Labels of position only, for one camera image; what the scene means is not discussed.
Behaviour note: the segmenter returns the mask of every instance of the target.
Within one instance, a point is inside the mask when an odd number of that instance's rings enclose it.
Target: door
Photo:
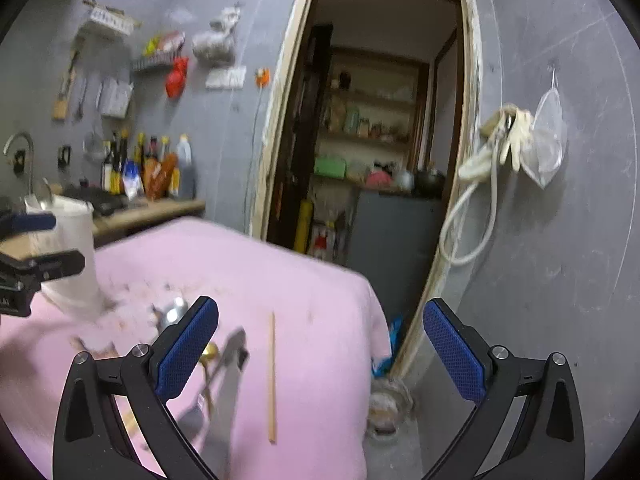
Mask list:
[[[316,137],[331,64],[333,25],[311,28],[298,57],[273,184],[267,240],[293,248],[300,202],[313,173]]]

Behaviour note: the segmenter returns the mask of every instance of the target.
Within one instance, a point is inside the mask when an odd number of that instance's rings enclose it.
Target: label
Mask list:
[[[113,195],[120,195],[122,193],[121,182],[120,174],[117,171],[111,171],[111,189],[109,192]]]
[[[102,189],[111,192],[111,172],[113,166],[111,164],[102,165]]]
[[[180,170],[174,168],[174,172],[171,174],[171,182],[169,183],[169,194],[172,196],[178,196],[178,189],[180,188]]]

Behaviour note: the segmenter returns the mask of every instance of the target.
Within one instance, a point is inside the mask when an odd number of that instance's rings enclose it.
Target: green container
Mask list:
[[[347,171],[347,162],[336,156],[317,156],[314,164],[314,173],[332,178],[344,178]]]

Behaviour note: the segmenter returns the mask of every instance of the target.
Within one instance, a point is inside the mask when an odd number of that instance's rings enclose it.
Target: blue gripper pad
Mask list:
[[[193,369],[198,364],[198,359],[205,346],[218,327],[216,302],[211,298],[201,296],[191,308],[196,308],[197,304],[201,302],[203,302],[202,306],[158,365],[156,395],[162,402],[175,399],[180,395]]]
[[[436,301],[424,305],[422,324],[460,395],[479,404],[486,394],[482,365]]]
[[[27,233],[30,231],[46,231],[56,226],[56,217],[53,213],[15,214],[11,228],[14,233]]]

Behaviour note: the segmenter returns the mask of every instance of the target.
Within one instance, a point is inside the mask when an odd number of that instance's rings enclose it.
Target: metal screw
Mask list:
[[[558,366],[562,366],[566,362],[566,357],[564,357],[560,352],[556,352],[551,356],[551,358]]]
[[[76,357],[74,357],[74,362],[77,365],[81,365],[82,363],[84,363],[87,359],[89,358],[89,352],[78,352],[76,354]]]
[[[145,356],[147,352],[149,352],[149,345],[144,343],[139,343],[131,349],[131,353],[135,355],[135,357]]]
[[[495,346],[491,353],[496,359],[506,359],[509,357],[509,351],[504,346]]]

